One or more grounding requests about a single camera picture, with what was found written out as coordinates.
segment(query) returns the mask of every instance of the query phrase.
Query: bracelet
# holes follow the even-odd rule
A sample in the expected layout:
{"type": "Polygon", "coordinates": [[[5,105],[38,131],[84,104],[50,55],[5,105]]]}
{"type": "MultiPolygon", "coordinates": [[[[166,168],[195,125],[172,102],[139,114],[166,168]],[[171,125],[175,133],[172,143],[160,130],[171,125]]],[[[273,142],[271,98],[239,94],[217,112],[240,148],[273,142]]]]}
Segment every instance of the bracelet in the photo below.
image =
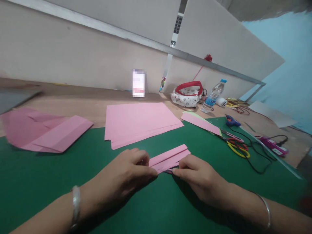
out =
{"type": "Polygon", "coordinates": [[[76,185],[72,188],[72,205],[74,208],[74,212],[73,212],[73,218],[71,222],[72,223],[71,229],[75,230],[77,228],[79,212],[80,212],[80,189],[76,185]]]}
{"type": "Polygon", "coordinates": [[[268,222],[268,224],[267,224],[267,227],[266,227],[266,229],[265,229],[265,231],[268,231],[269,229],[270,229],[270,227],[271,227],[271,212],[270,212],[270,208],[269,208],[269,205],[267,204],[267,202],[264,200],[264,198],[263,197],[261,197],[258,193],[255,193],[255,192],[253,192],[253,191],[250,191],[250,192],[252,192],[252,193],[254,193],[254,194],[256,194],[258,197],[260,197],[260,199],[263,201],[263,203],[266,205],[266,210],[267,210],[267,214],[268,214],[268,217],[269,217],[269,222],[268,222]]]}

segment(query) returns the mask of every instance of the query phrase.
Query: blue wall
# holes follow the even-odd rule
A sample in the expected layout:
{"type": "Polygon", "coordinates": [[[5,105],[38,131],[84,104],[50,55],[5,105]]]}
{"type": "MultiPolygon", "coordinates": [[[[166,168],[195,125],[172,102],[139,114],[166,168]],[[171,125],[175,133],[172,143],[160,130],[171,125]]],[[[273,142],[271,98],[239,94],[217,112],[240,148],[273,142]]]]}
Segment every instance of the blue wall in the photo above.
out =
{"type": "MultiPolygon", "coordinates": [[[[243,25],[280,54],[285,63],[267,76],[252,99],[291,116],[294,126],[312,134],[312,12],[287,13],[243,25]]],[[[241,97],[246,100],[257,88],[241,97]]]]}

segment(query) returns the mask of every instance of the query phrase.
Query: plastic bottle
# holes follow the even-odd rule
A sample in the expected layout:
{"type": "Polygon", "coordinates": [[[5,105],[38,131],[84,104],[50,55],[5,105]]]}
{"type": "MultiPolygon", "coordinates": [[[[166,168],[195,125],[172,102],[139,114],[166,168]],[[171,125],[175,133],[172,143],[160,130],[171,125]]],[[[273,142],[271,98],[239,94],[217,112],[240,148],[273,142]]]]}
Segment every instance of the plastic bottle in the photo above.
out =
{"type": "Polygon", "coordinates": [[[201,107],[201,111],[204,113],[208,113],[214,104],[217,102],[218,98],[221,96],[221,93],[224,90],[224,84],[227,80],[221,80],[213,89],[211,90],[210,94],[208,95],[206,101],[201,107]]]}

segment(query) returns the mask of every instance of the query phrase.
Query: green cutting mat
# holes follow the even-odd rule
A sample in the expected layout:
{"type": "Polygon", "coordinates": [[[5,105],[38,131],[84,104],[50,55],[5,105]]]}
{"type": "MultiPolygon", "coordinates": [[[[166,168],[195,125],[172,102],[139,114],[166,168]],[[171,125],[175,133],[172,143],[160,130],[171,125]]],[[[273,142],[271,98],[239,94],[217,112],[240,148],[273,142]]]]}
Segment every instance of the green cutting mat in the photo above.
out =
{"type": "MultiPolygon", "coordinates": [[[[231,132],[225,118],[208,120],[231,132]]],[[[13,230],[74,185],[91,179],[123,150],[135,147],[154,157],[186,144],[192,154],[210,163],[227,181],[298,208],[305,180],[296,178],[280,162],[274,162],[264,175],[259,175],[221,139],[186,121],[183,124],[184,127],[117,150],[111,149],[109,141],[104,142],[104,128],[88,130],[63,154],[21,150],[8,144],[5,137],[0,138],[1,233],[13,230]]],[[[250,154],[259,170],[267,163],[252,149],[250,154]]],[[[161,173],[117,213],[114,210],[92,218],[80,227],[80,232],[229,233],[240,230],[237,223],[239,226],[240,221],[233,222],[228,214],[199,202],[183,181],[161,173]]]]}

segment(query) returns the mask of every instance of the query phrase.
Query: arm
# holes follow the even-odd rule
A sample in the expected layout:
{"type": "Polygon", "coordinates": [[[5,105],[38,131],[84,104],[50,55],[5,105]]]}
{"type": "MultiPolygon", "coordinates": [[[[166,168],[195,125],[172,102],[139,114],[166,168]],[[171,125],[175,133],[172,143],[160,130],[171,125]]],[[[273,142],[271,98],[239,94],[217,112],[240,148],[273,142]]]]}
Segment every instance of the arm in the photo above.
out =
{"type": "MultiPolygon", "coordinates": [[[[158,175],[148,167],[145,150],[125,150],[80,187],[79,222],[124,200],[134,189],[158,175]]],[[[72,193],[67,193],[15,229],[18,233],[67,233],[72,225],[72,193]]]]}
{"type": "MultiPolygon", "coordinates": [[[[173,174],[185,180],[198,198],[208,205],[235,212],[265,230],[268,213],[263,201],[254,193],[228,183],[207,162],[188,155],[173,174]]],[[[312,219],[269,199],[271,212],[270,233],[310,233],[312,219]]]]}

